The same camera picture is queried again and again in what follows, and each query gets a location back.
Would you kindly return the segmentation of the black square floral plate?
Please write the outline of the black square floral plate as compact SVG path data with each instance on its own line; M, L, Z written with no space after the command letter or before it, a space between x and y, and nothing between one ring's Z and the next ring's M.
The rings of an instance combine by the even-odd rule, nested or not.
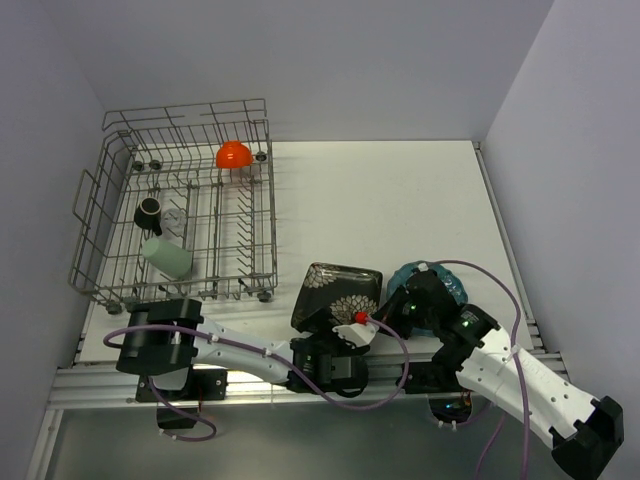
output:
M351 324L357 312L375 313L382 281L377 270L314 262L307 269L290 325L299 332L300 322L323 307L330 308L338 325Z

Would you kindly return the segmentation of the light green cup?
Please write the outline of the light green cup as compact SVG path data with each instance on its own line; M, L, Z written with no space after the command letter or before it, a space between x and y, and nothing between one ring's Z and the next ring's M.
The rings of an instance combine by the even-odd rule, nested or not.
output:
M193 255L178 245L159 237L146 240L141 254L153 267L173 279L187 276L192 269Z

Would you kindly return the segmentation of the clear drinking glass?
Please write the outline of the clear drinking glass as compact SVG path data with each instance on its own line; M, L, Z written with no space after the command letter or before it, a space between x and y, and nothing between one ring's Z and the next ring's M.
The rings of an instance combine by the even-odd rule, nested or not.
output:
M161 228L176 237L183 237L187 225L187 215L179 208L169 208L162 213Z

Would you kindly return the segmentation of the orange bowl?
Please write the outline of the orange bowl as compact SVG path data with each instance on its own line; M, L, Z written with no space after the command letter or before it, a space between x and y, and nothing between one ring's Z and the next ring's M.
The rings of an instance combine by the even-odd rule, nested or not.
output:
M219 169L241 169L253 163L253 155L244 143L227 141L216 152L215 163Z

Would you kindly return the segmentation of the brown mug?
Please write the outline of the brown mug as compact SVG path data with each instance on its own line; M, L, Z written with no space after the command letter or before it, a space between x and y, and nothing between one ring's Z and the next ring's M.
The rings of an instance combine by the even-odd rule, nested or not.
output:
M155 236L161 236L160 202L154 197L144 198L135 210L134 223L142 230L150 231Z

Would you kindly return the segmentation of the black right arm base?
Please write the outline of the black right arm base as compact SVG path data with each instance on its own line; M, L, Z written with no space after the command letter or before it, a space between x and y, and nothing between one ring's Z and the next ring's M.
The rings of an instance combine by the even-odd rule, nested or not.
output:
M489 383L463 367L470 355L469 348L443 347L429 361L410 361L407 372L397 378L395 385L409 395L479 392Z

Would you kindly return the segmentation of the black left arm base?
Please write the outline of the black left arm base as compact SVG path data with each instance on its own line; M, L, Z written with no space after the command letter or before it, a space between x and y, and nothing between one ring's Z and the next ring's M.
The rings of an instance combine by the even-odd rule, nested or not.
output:
M206 418L204 403L224 400L226 387L226 370L187 367L157 376L140 376L135 401L155 403L157 411L158 400L164 398L181 408L196 408Z

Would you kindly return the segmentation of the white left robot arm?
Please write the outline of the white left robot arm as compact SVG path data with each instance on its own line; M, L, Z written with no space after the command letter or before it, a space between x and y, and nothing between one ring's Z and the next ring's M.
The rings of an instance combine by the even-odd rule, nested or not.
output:
M191 394L196 364L246 372L295 393L353 398L368 384L364 355L378 331L371 324L335 325L322 310L312 316L320 326L310 335L270 340L206 318L201 307L195 300L132 307L128 326L103 340L119 351L116 370L151 378L172 399Z

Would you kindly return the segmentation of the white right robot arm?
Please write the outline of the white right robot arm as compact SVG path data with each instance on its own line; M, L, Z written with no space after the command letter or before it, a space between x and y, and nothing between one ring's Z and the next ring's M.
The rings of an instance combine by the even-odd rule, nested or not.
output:
M512 341L481 307L463 303L433 270L414 273L374 315L403 337L431 331L435 383L475 391L522 422L573 479L597 479L624 441L623 408L566 381Z

